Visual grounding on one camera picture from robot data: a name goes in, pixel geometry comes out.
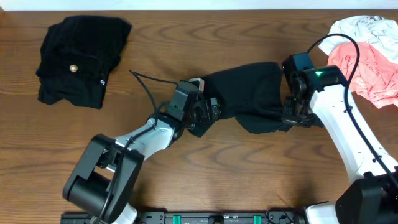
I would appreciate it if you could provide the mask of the black t-shirt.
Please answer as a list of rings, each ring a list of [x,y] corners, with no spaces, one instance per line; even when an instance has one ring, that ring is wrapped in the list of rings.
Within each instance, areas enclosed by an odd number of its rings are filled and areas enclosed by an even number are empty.
[[[282,121],[282,70],[275,62],[260,62],[218,71],[201,78],[204,96],[220,104],[219,119],[235,118],[249,133],[287,132]]]

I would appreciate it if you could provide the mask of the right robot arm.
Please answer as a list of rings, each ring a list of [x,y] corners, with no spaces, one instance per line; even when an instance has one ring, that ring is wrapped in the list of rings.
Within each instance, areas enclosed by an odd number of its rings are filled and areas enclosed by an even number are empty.
[[[333,140],[350,186],[335,202],[309,205],[307,223],[397,223],[397,160],[377,140],[336,66],[283,64],[289,90],[284,119],[323,126]]]

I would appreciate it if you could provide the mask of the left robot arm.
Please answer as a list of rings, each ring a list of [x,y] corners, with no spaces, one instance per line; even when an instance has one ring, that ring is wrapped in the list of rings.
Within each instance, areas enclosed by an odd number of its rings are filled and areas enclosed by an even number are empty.
[[[165,111],[156,109],[141,128],[109,138],[97,134],[88,143],[63,188],[63,198],[94,217],[94,223],[134,223],[131,190],[145,159],[173,144],[186,129],[218,120],[216,98],[199,93],[175,95]]]

